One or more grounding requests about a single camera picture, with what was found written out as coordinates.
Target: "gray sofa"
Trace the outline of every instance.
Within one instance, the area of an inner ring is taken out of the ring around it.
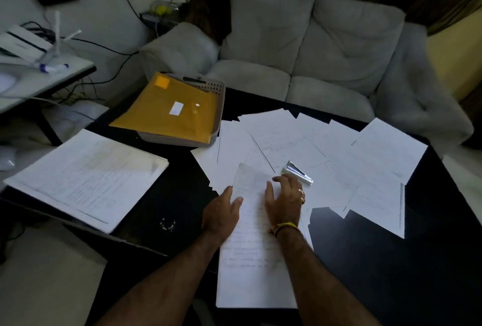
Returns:
[[[154,72],[223,81],[233,89],[428,138],[442,156],[473,132],[440,86],[424,26],[398,8],[356,0],[231,0],[221,47],[181,23],[140,50]]]

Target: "orange sticker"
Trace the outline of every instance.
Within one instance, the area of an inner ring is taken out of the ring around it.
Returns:
[[[161,89],[167,89],[169,86],[169,79],[164,76],[158,76],[154,81],[154,85],[160,87]]]

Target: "yellow wall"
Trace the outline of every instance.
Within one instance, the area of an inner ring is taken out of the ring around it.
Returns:
[[[429,58],[457,100],[482,82],[482,10],[428,38]]]

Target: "black stripe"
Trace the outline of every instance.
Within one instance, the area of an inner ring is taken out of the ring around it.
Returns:
[[[11,35],[12,37],[15,37],[16,39],[21,40],[23,43],[27,43],[28,45],[31,45],[32,47],[35,47],[35,48],[38,49],[38,50],[41,50],[42,52],[47,52],[46,49],[41,48],[41,47],[33,44],[32,42],[26,41],[25,39],[19,37],[18,35],[13,34],[11,31],[8,31],[7,34]]]

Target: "table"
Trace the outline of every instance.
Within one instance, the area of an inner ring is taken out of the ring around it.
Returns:
[[[202,210],[217,194],[208,187],[209,180],[190,148],[144,142],[134,131],[108,127],[136,96],[106,112],[88,129],[165,157],[170,165],[111,235],[99,235],[173,256],[199,234]],[[279,108],[324,122],[335,119],[357,130],[366,125],[232,89],[226,91],[223,119]],[[482,227],[431,147],[405,195],[406,239],[352,211],[343,220],[329,208],[318,208],[310,225],[315,253],[384,326],[482,324]],[[5,189],[0,199],[95,233],[15,189]],[[173,221],[172,232],[160,226],[162,222],[169,227]]]
[[[68,64],[69,68],[58,73],[42,73],[38,69],[21,65],[0,65],[2,72],[10,73],[18,79],[15,85],[0,95],[0,114],[15,108],[14,113],[20,112],[22,115],[30,117],[53,146],[59,146],[62,142],[41,113],[37,101],[2,98],[2,96],[49,98],[61,88],[69,86],[97,70],[92,61],[75,55],[60,55],[49,62],[50,65],[64,63]]]

